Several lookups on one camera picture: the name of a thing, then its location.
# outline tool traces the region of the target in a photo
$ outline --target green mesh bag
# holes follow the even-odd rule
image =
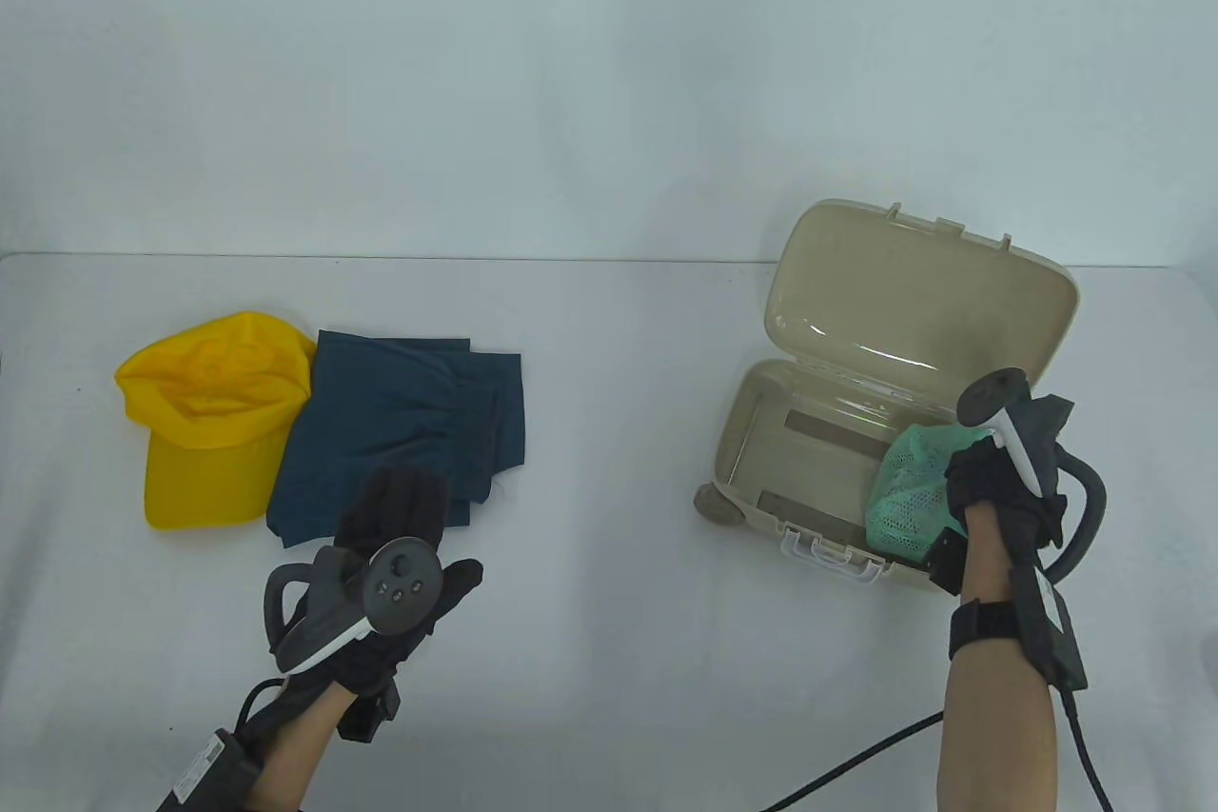
[[[867,502],[867,545],[922,565],[944,526],[963,533],[948,513],[943,477],[954,452],[987,436],[959,425],[910,425],[893,442]]]

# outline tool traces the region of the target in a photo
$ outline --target gray table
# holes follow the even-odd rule
[[[527,464],[447,560],[486,584],[340,744],[309,808],[748,812],[940,706],[951,600],[853,587],[702,521],[736,385],[773,353],[769,264],[13,256],[0,261],[0,811],[153,808],[272,673],[261,525],[144,523],[146,432],[111,374],[240,308],[523,352]],[[1063,587],[1119,808],[1218,796],[1218,320],[1166,269],[1078,269],[1041,390],[1110,516]],[[1062,739],[1062,808],[1093,800]],[[809,808],[934,807],[938,735]]]

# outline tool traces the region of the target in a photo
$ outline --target black wrist strap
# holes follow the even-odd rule
[[[1013,603],[966,603],[951,614],[951,637],[948,644],[948,659],[974,640],[1002,638],[1022,640],[1019,618]]]

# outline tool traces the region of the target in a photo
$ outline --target black glove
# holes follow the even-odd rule
[[[440,476],[409,465],[379,469],[369,480],[361,499],[340,520],[334,543],[342,549],[351,549],[365,561],[384,543],[404,534],[413,534],[438,549],[447,510],[448,486]],[[397,672],[397,665],[423,643],[423,638],[434,633],[436,622],[456,609],[480,583],[480,561],[454,561],[445,569],[440,599],[418,626],[404,634],[385,637],[373,633],[362,640],[353,640],[301,676],[304,679],[320,677],[328,682],[339,682],[345,689],[361,696],[380,693]]]
[[[447,509],[448,486],[443,478],[409,465],[379,469],[359,500],[340,520],[334,543],[351,549],[365,561],[384,543],[404,534],[413,534],[437,549],[445,532]],[[397,672],[397,665],[435,631],[436,622],[482,583],[482,564],[473,559],[456,561],[443,573],[440,599],[418,626],[393,637],[374,632],[362,640],[348,643],[312,670],[289,677],[279,696],[236,732],[247,751],[262,757],[274,734],[303,713],[331,682],[365,698],[381,693]],[[287,628],[296,625],[307,609],[306,593]]]
[[[998,514],[1002,543],[1017,565],[1039,565],[1037,553],[1049,543],[1061,547],[1066,495],[1037,498],[1019,478],[1011,457],[983,438],[952,454],[948,470],[948,510],[965,526],[965,510],[989,502]]]

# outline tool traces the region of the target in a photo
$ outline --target suitcase lid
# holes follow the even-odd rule
[[[1022,368],[1035,385],[1077,308],[1069,273],[1010,236],[834,198],[790,234],[765,327],[801,364],[955,413],[994,369]]]

